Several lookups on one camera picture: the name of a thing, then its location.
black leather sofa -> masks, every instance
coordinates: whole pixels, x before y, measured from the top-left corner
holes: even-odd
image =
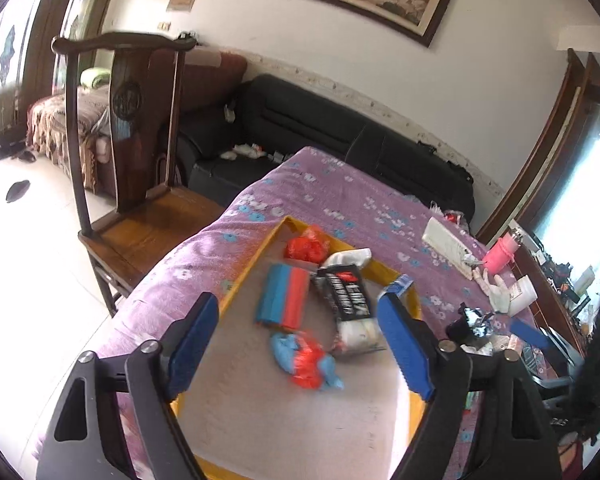
[[[221,107],[183,115],[178,168],[189,189],[223,206],[277,165],[266,157],[220,153],[235,144],[258,144],[265,152],[291,155],[319,148],[423,203],[474,214],[473,179],[445,162],[435,149],[416,143],[373,120],[271,75],[244,84],[234,101],[235,121]]]

purple floral tablecloth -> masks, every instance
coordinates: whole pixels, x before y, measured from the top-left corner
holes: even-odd
[[[154,267],[114,317],[110,337],[97,349],[98,355],[124,354],[148,338],[160,338],[204,291],[222,298],[285,215],[318,224],[357,248],[371,248],[376,260],[410,275],[424,321],[438,338],[443,338],[444,327],[458,318],[461,302],[491,310],[475,282],[465,279],[421,242],[432,216],[428,207],[330,155],[304,148],[245,189],[216,222],[181,243]],[[476,256],[484,255],[484,248],[468,233],[451,223],[447,226]],[[507,285],[515,281],[510,271],[502,277]],[[518,318],[534,325],[529,309]],[[498,332],[507,333],[508,320],[496,316]],[[121,408],[131,455],[138,472],[147,478],[144,452],[125,399]],[[447,478],[461,475],[474,434],[476,409],[474,403],[465,416]]]

chair backrest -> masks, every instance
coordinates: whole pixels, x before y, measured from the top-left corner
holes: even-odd
[[[78,139],[78,56],[96,49],[114,51],[109,91],[111,147],[116,176],[116,210],[124,213],[144,202],[153,177],[153,157],[157,131],[145,127],[152,113],[152,100],[147,98],[150,80],[147,77],[149,59],[158,49],[175,52],[176,69],[171,95],[169,147],[167,156],[167,186],[173,185],[175,140],[178,130],[182,70],[187,50],[196,40],[169,40],[157,34],[108,32],[96,38],[71,41],[56,37],[51,48],[66,56],[66,129],[69,165],[74,188],[80,228],[91,234],[80,166]]]

black snack package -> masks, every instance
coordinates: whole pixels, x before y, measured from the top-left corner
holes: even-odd
[[[318,269],[315,282],[336,318],[333,352],[346,354],[379,350],[381,333],[373,307],[356,265]]]

pink bottle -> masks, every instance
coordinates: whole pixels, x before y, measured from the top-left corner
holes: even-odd
[[[498,238],[494,246],[484,255],[482,259],[484,268],[489,271],[489,274],[499,273],[509,262],[513,261],[513,254],[518,247],[520,245],[513,239],[513,236],[506,233]]]

